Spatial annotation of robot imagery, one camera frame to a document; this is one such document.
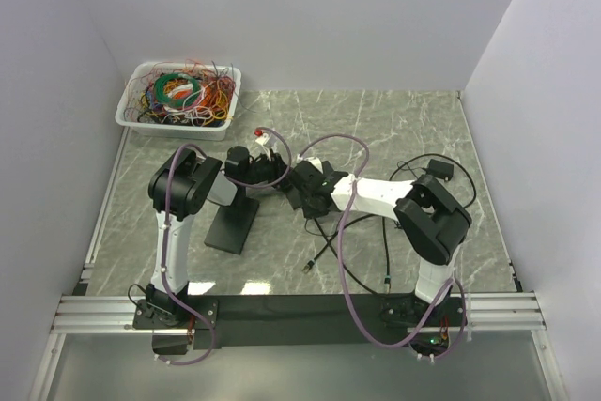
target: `table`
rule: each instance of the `table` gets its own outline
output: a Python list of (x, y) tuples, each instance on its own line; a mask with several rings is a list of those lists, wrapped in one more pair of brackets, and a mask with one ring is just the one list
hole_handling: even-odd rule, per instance
[[(456, 92), (414, 91), (259, 91), (243, 92), (224, 141), (197, 142), (209, 155), (223, 160), (234, 145), (257, 154), (253, 130), (268, 126), (279, 131), (293, 153), (332, 132), (356, 135), (365, 141), (371, 159), (362, 175), (388, 179), (399, 161), (438, 152), (461, 162), (475, 180), (478, 198), (469, 208), (473, 224), (457, 258), (457, 275), (471, 292), (516, 291), (513, 269), (485, 186)], [(184, 142), (130, 132), (120, 156), (106, 219), (93, 252), (94, 269), (87, 295), (123, 295), (130, 284), (145, 285), (154, 269), (157, 224), (147, 196), (150, 177)], [(332, 139), (317, 145), (315, 156), (335, 169), (352, 171), (364, 158), (357, 144)], [(415, 167), (424, 167), (424, 158)], [(409, 171), (397, 179), (409, 179)], [(470, 200), (470, 184), (461, 171), (446, 185), (459, 202)], [(337, 262), (324, 254), (308, 274), (302, 268), (325, 240), (304, 230), (300, 210), (293, 211), (281, 193), (254, 191), (261, 207), (240, 256), (206, 247), (203, 239), (217, 208), (206, 203), (197, 215), (188, 254), (195, 293), (319, 294), (341, 293)], [(340, 214), (323, 219), (332, 232)], [(307, 224), (316, 233), (314, 224)], [(404, 233), (390, 221), (391, 276), (394, 292), (411, 291), (419, 257)], [(381, 220), (371, 218), (345, 233), (344, 256), (351, 270), (368, 286), (383, 289), (385, 259)], [(362, 289), (349, 281), (351, 292)]]

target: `wall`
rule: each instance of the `wall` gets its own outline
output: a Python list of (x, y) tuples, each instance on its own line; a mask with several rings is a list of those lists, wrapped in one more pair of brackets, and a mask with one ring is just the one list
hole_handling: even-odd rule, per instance
[(511, 0), (85, 0), (124, 77), (240, 67), (247, 88), (463, 89)]
[(116, 154), (116, 64), (79, 0), (0, 0), (0, 386), (26, 399)]
[(513, 0), (465, 108), (518, 275), (574, 400), (598, 399), (601, 0)]

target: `cable connector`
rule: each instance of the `cable connector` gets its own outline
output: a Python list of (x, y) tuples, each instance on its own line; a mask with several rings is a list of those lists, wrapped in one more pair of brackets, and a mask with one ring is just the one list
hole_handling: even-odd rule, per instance
[(302, 272), (304, 274), (309, 274), (309, 271), (316, 265), (315, 260), (309, 260), (309, 262), (307, 262), (307, 264), (304, 266), (304, 268), (302, 269)]

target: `green cable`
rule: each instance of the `green cable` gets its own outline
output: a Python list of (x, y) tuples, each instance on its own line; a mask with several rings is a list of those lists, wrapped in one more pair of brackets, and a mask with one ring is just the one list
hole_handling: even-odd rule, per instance
[(187, 98), (172, 99), (165, 94), (165, 85), (175, 79), (185, 79), (192, 84), (192, 92), (199, 93), (200, 85), (198, 81), (188, 74), (164, 74), (154, 83), (154, 95), (158, 103), (171, 108), (181, 108)]

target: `gray wall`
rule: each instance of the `gray wall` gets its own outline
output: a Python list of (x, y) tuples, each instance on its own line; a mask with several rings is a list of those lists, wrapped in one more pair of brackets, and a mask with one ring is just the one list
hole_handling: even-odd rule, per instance
[(21, 400), (81, 273), (123, 79), (79, 0), (0, 0), (0, 11), (0, 386)]
[(518, 275), (574, 400), (599, 399), (601, 0), (513, 0), (466, 111)]
[(252, 88), (463, 89), (511, 0), (85, 0), (124, 77), (234, 63)]

